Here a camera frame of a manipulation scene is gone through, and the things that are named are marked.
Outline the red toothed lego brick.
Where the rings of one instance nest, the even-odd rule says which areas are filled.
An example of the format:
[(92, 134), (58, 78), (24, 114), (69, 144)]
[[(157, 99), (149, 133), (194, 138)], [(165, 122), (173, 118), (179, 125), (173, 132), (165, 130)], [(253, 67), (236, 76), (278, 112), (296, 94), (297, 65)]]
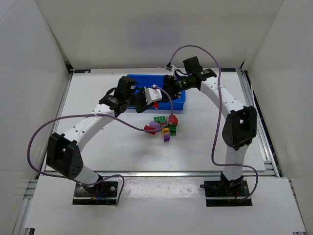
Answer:
[(148, 125), (145, 125), (144, 126), (144, 131), (146, 132), (146, 133), (150, 133), (150, 134), (153, 134), (153, 135), (155, 135), (157, 132), (156, 132), (156, 128), (154, 128), (154, 127), (151, 127), (151, 126), (148, 126)]

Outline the purple round lego brick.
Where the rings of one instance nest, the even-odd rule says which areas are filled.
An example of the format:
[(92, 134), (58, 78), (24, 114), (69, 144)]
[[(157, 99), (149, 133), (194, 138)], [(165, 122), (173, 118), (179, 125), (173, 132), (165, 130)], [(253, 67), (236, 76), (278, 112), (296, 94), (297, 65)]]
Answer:
[(151, 121), (151, 122), (149, 123), (149, 126), (152, 127), (152, 128), (154, 128), (154, 129), (159, 129), (159, 128), (161, 128), (161, 124), (160, 124), (159, 122), (156, 122), (156, 121)]

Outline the red oval lego brick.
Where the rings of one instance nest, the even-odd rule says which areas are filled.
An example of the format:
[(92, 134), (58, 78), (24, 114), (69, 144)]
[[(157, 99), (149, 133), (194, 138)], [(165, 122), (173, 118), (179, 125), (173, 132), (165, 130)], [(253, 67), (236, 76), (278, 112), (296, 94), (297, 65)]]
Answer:
[(168, 116), (168, 121), (169, 121), (170, 124), (173, 124), (175, 126), (177, 126), (178, 123), (179, 123), (179, 120), (178, 120), (178, 118), (175, 115), (169, 115)]

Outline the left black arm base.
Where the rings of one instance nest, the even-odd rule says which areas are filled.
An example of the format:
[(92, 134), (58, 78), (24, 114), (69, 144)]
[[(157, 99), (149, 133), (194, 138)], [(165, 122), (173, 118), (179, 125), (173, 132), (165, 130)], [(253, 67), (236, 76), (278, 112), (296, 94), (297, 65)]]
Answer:
[(117, 205), (118, 179), (109, 179), (92, 187), (75, 185), (72, 204), (73, 205)]

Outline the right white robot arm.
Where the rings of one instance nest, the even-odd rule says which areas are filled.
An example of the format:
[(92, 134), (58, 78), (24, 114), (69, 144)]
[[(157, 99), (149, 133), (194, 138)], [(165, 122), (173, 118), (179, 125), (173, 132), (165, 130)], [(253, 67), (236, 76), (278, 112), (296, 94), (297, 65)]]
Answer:
[(204, 186), (213, 195), (231, 196), (244, 188), (243, 168), (249, 145), (256, 137), (257, 111), (245, 106), (221, 86), (221, 73), (203, 69), (196, 56), (183, 61), (185, 74), (165, 76), (163, 88), (174, 99), (178, 93), (197, 88), (218, 107), (218, 121), (225, 119), (224, 127), (217, 128), (227, 146), (221, 178)]

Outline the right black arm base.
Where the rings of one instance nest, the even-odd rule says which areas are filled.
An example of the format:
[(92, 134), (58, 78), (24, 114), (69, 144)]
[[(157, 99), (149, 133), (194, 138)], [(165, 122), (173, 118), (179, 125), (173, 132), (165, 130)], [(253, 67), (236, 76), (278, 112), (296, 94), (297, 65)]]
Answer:
[(250, 207), (252, 206), (247, 181), (243, 182), (235, 188), (227, 189), (222, 180), (204, 181), (200, 185), (204, 189), (207, 207)]

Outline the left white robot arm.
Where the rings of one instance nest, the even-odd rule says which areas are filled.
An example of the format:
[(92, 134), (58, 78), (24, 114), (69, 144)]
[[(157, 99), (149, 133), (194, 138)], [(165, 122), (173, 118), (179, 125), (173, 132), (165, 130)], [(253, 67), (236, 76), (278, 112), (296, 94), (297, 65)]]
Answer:
[(160, 100), (162, 94), (157, 85), (138, 90), (135, 79), (121, 77), (118, 85), (107, 91), (89, 116), (71, 129), (50, 136), (46, 164), (69, 180), (95, 187), (102, 178), (83, 163), (81, 151), (86, 144), (129, 106), (143, 110)]

